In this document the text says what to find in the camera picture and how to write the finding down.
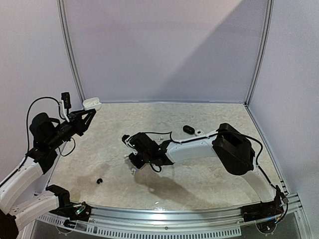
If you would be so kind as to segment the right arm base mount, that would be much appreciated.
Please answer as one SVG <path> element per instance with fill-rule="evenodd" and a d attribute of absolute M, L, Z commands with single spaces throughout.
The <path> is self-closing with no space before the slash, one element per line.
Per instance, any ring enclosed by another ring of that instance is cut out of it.
<path fill-rule="evenodd" d="M 241 216 L 244 222 L 258 221 L 261 219 L 271 219 L 274 216 L 283 216 L 287 210 L 284 210 L 281 200 L 272 200 L 270 202 L 259 202 L 243 206 L 240 208 Z"/>

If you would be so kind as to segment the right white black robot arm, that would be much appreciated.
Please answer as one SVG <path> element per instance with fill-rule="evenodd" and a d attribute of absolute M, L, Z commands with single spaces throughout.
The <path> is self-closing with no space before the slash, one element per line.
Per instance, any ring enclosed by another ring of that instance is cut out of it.
<path fill-rule="evenodd" d="M 277 201 L 287 203 L 286 195 L 274 185 L 258 163 L 261 152 L 255 152 L 252 143 L 260 141 L 244 135 L 228 123 L 222 123 L 217 130 L 188 139 L 172 138 L 157 144 L 149 132 L 138 132 L 133 136 L 123 135 L 122 142 L 132 150 L 130 162 L 141 169 L 149 164 L 173 165 L 189 159 L 217 157 L 228 173 L 242 177 L 257 193 L 260 201 L 258 213 L 268 217 L 277 209 Z"/>

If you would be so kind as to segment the white oval charging case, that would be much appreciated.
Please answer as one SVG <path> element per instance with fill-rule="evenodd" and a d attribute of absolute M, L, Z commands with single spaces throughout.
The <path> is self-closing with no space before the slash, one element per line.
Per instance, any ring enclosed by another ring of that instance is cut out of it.
<path fill-rule="evenodd" d="M 98 97 L 89 98 L 83 101 L 82 103 L 84 110 L 95 109 L 99 111 L 102 108 L 102 103 Z"/>

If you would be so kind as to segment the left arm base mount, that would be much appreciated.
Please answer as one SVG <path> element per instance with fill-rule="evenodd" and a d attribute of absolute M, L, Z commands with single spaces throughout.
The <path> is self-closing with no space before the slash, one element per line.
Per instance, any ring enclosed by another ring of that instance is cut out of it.
<path fill-rule="evenodd" d="M 88 222 L 91 216 L 92 207 L 86 202 L 81 204 L 71 203 L 66 207 L 59 207 L 50 213 L 68 218 L 70 221 Z"/>

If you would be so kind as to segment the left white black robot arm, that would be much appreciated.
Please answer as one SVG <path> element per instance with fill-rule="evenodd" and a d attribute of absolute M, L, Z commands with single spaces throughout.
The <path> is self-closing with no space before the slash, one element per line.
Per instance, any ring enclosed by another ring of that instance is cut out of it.
<path fill-rule="evenodd" d="M 21 165 L 0 184 L 0 237 L 15 239 L 19 232 L 40 216 L 52 212 L 71 221 L 88 222 L 92 207 L 85 202 L 70 201 L 70 193 L 50 185 L 39 195 L 17 204 L 20 195 L 38 178 L 45 175 L 58 157 L 57 149 L 74 135 L 82 136 L 88 129 L 95 109 L 71 112 L 64 122 L 50 118 L 47 113 L 34 117 L 29 127 L 33 135 L 30 149 Z"/>

